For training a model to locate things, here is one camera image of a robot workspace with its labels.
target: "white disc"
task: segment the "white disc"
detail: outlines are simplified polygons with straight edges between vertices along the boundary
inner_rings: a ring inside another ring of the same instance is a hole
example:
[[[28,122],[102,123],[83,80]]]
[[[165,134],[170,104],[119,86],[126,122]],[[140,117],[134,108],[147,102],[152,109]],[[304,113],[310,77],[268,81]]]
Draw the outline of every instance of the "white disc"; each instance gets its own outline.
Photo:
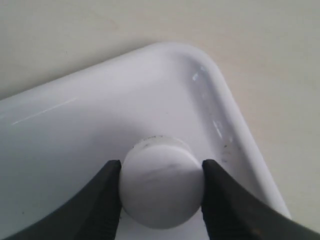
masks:
[[[199,209],[204,194],[203,170],[182,141],[149,137],[125,157],[119,194],[124,210],[137,222],[150,228],[172,228]]]

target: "round white object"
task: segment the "round white object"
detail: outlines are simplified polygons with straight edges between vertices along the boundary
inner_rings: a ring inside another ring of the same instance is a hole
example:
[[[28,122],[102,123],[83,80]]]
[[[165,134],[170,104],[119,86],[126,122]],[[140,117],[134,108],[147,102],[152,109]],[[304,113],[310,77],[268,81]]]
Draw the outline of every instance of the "round white object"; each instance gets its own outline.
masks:
[[[181,140],[149,137],[125,157],[119,194],[124,210],[140,224],[172,228],[199,209],[204,194],[203,170]]]

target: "white plastic tray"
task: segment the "white plastic tray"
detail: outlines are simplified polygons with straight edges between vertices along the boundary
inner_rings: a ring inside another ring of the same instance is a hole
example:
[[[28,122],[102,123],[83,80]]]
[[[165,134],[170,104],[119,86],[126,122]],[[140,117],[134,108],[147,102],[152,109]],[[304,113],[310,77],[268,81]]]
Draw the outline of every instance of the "white plastic tray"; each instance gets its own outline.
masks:
[[[215,63],[179,43],[157,43],[0,101],[0,238],[42,219],[140,139],[168,135],[215,159],[290,217]],[[124,212],[118,239],[207,239],[198,212],[152,230]]]

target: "table surface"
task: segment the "table surface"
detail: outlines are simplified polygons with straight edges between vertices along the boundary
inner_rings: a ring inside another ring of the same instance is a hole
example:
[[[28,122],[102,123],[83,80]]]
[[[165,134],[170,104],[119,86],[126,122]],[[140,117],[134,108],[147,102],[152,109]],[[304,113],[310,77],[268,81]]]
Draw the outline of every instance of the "table surface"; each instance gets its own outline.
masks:
[[[320,232],[320,1],[4,0],[0,99],[161,41],[220,67],[297,222]]]

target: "white plastic cap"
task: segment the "white plastic cap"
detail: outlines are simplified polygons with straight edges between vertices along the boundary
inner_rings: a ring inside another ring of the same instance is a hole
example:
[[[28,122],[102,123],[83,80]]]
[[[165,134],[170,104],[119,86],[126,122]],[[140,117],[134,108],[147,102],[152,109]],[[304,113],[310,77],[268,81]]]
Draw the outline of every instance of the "white plastic cap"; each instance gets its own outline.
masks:
[[[124,210],[140,224],[172,228],[199,209],[204,194],[203,170],[181,140],[149,137],[125,157],[119,194]]]

